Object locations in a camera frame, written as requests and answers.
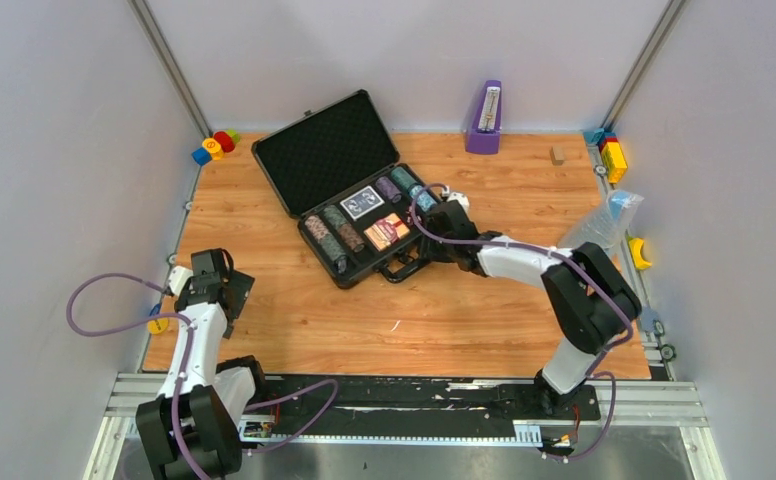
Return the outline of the light blue chip stack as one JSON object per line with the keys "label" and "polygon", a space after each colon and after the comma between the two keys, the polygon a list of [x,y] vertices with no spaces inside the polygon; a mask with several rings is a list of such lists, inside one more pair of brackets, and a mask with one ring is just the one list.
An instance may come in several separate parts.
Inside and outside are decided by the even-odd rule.
{"label": "light blue chip stack", "polygon": [[419,184],[413,184],[409,188],[409,195],[422,212],[429,212],[437,205],[437,200]]}

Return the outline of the yellow big blind button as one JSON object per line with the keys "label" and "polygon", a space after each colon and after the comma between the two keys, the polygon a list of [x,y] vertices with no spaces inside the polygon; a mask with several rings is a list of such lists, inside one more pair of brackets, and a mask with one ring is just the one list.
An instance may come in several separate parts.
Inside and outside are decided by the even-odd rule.
{"label": "yellow big blind button", "polygon": [[157,317],[146,322],[147,331],[151,335],[160,335],[168,330],[170,321],[167,317]]}

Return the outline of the black poker set case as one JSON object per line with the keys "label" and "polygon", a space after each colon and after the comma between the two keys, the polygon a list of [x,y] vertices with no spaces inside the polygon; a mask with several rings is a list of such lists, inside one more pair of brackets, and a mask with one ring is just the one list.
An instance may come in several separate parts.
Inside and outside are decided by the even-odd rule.
{"label": "black poker set case", "polygon": [[[429,264],[419,254],[424,235],[414,226],[409,209],[414,207],[419,215],[424,212],[417,208],[409,191],[394,183],[390,172],[402,166],[419,185],[425,183],[402,162],[368,91],[360,89],[322,109],[305,113],[285,128],[255,141],[252,153],[285,212],[296,220],[303,241],[337,287],[349,289],[372,273],[381,274],[390,283],[400,283]],[[375,182],[381,176],[388,177],[399,188],[402,199],[398,203],[392,204],[376,189]],[[374,187],[385,204],[352,220],[340,202],[368,185]],[[338,207],[362,237],[365,247],[361,252],[354,253],[323,217],[322,211],[329,205]],[[388,249],[377,251],[364,230],[391,213],[400,216],[410,233]],[[304,221],[310,215],[318,215],[329,234],[344,247],[349,256],[344,274],[334,270],[318,241],[305,228]]]}

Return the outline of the blue playing card deck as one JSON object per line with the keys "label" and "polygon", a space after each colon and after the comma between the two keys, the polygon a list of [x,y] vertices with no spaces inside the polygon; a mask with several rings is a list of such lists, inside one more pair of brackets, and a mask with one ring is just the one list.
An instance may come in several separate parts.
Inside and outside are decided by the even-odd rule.
{"label": "blue playing card deck", "polygon": [[384,204],[382,196],[370,185],[340,202],[340,206],[352,220],[358,220]]}

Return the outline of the brown purple chip stack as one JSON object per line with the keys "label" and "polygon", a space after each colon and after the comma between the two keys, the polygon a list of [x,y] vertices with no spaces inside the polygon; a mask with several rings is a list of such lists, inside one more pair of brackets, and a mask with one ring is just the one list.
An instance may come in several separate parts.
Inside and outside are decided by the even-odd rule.
{"label": "brown purple chip stack", "polygon": [[350,223],[342,223],[338,227],[338,232],[344,241],[344,243],[354,252],[358,253],[361,252],[364,247],[364,240],[362,237],[356,232],[356,230],[353,228],[353,226]]}

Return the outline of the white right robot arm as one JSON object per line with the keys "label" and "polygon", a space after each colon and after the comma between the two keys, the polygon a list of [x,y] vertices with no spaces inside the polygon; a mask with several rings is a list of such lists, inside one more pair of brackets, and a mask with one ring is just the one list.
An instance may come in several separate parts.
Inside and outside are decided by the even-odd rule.
{"label": "white right robot arm", "polygon": [[563,338],[537,375],[535,403],[544,415],[556,418],[571,409],[574,390],[612,348],[633,337],[641,302],[599,245],[543,247],[497,231],[480,232],[456,200],[411,219],[432,260],[546,293]]}

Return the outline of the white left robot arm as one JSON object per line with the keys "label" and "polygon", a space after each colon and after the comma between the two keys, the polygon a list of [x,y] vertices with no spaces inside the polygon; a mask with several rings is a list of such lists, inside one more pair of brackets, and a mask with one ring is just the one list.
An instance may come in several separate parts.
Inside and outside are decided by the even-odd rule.
{"label": "white left robot arm", "polygon": [[218,356],[253,284],[223,248],[196,252],[190,267],[171,272],[166,291],[179,323],[173,357],[155,398],[135,416],[154,478],[210,479],[240,469],[240,417],[262,411],[271,389],[254,356]]}

